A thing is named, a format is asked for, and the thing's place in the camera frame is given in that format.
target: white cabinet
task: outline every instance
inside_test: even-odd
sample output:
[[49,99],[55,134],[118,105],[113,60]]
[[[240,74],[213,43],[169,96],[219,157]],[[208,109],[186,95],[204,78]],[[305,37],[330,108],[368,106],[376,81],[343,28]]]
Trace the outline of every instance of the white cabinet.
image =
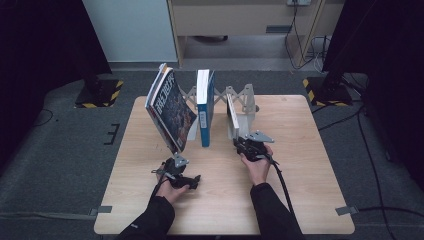
[[109,62],[176,62],[166,0],[83,0]]

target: yellow and black tape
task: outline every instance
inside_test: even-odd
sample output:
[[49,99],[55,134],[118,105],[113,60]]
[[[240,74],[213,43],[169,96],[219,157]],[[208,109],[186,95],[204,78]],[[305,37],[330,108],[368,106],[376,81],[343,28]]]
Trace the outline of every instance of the yellow and black tape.
[[116,81],[116,85],[114,87],[114,90],[112,94],[110,95],[110,100],[107,102],[95,102],[88,100],[87,102],[80,102],[75,103],[76,108],[97,108],[97,107],[111,107],[116,99],[118,98],[119,92],[121,91],[122,85],[124,84],[124,81],[119,80]]
[[345,101],[322,101],[317,100],[316,95],[314,94],[314,91],[312,90],[311,85],[309,84],[308,79],[303,80],[303,86],[306,89],[306,93],[308,94],[309,101],[311,101],[311,104],[313,106],[349,106],[349,102]]
[[303,79],[303,86],[306,89],[306,93],[308,94],[309,101],[311,101],[312,105],[316,105],[315,94],[312,91],[311,85],[309,84],[308,79]]

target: person's arm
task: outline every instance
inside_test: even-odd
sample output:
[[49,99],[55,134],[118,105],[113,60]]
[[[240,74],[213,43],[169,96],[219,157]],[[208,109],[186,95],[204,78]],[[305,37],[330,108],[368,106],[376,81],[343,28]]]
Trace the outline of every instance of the person's arm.
[[118,236],[117,240],[166,239],[175,212],[165,197],[153,197],[147,209]]
[[166,234],[175,218],[172,204],[188,189],[189,185],[174,189],[168,180],[164,180],[156,195],[149,201],[146,211],[128,225],[116,240],[166,239]]
[[[271,148],[266,145],[265,147],[268,153],[272,155]],[[271,166],[269,161],[261,159],[250,162],[243,154],[240,154],[240,156],[253,183],[250,196],[262,239],[304,240],[305,237],[296,219],[278,198],[271,185],[266,182]]]
[[271,185],[266,182],[253,186],[250,191],[262,239],[305,239],[296,219],[280,201]]

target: wall outlet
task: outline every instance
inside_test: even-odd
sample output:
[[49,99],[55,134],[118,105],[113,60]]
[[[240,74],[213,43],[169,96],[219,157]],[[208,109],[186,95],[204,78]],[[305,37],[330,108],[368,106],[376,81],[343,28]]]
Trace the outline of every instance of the wall outlet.
[[297,2],[298,6],[309,6],[311,5],[311,0],[287,0],[287,5],[293,6]]

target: gray floor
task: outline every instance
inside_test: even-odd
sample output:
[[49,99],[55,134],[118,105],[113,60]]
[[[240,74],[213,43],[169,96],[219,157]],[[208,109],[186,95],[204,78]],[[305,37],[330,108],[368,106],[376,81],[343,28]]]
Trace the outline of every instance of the gray floor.
[[[300,70],[291,67],[279,35],[230,37],[227,41],[190,38],[185,60],[176,68],[183,89],[194,84],[198,68],[217,70],[217,88],[253,83],[256,94],[301,94],[302,80],[320,76],[312,61]],[[316,51],[321,51],[317,42]],[[82,81],[68,84],[48,94],[45,108],[22,143],[13,163],[0,179],[1,213],[72,213],[87,215],[102,201],[109,174],[122,140],[134,99],[145,95],[156,74],[156,63],[113,65],[114,76],[124,80],[118,100],[111,108],[75,109],[74,101]],[[358,81],[366,77],[354,75]],[[351,91],[354,99],[358,95]],[[327,107],[316,113],[318,128],[354,114],[361,106]],[[311,111],[318,107],[311,106]],[[386,206],[424,214],[424,193],[409,178],[402,164],[388,162],[384,147],[370,120],[361,114],[362,127],[375,163]],[[120,124],[115,142],[108,132]],[[357,118],[320,131],[348,205],[358,208],[379,206],[371,162],[362,140]],[[361,211],[352,216],[352,235],[308,235],[307,239],[390,239],[381,211]],[[411,213],[387,211],[390,229],[397,239],[423,239],[424,218]],[[3,239],[99,239],[94,220],[54,220],[50,218],[0,219]],[[214,239],[215,236],[202,237]],[[170,239],[200,239],[200,237]],[[221,239],[241,239],[222,236]]]

